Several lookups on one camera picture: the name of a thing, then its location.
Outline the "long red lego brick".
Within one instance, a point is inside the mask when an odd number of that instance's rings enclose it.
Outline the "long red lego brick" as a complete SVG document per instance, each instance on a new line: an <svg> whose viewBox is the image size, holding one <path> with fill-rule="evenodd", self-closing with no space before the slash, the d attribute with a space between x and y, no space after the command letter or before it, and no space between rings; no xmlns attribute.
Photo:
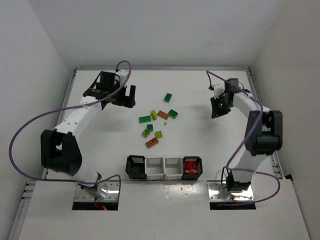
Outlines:
<svg viewBox="0 0 320 240"><path fill-rule="evenodd" d="M185 161L184 162L184 165L183 165L183 170L186 172L186 171L189 171L191 169L191 164L189 161Z"/></svg>

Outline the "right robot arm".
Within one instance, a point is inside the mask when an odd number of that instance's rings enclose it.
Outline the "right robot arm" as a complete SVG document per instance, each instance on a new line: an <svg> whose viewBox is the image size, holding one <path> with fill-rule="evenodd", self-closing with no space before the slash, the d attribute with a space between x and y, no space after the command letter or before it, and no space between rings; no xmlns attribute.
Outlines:
<svg viewBox="0 0 320 240"><path fill-rule="evenodd" d="M247 190L261 163L283 145L283 113L263 106L248 89L240 88L236 78L224 81L224 85L211 84L213 92L210 99L212 119L227 115L232 108L238 109L247 119L244 139L236 152L245 148L242 157L234 168L228 160L228 174L225 188L229 192Z"/></svg>

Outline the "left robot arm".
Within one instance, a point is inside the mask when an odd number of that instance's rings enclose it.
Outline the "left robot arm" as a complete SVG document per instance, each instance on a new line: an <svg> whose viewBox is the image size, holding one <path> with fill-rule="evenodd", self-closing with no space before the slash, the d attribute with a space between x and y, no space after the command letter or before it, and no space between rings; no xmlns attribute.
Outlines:
<svg viewBox="0 0 320 240"><path fill-rule="evenodd" d="M134 85L126 95L126 82L130 73L116 69L101 71L85 90L77 105L65 120L52 130L44 130L40 136L41 165L51 171L68 175L82 186L93 188L101 175L83 163L77 140L82 132L103 111L107 104L133 108L135 106Z"/></svg>

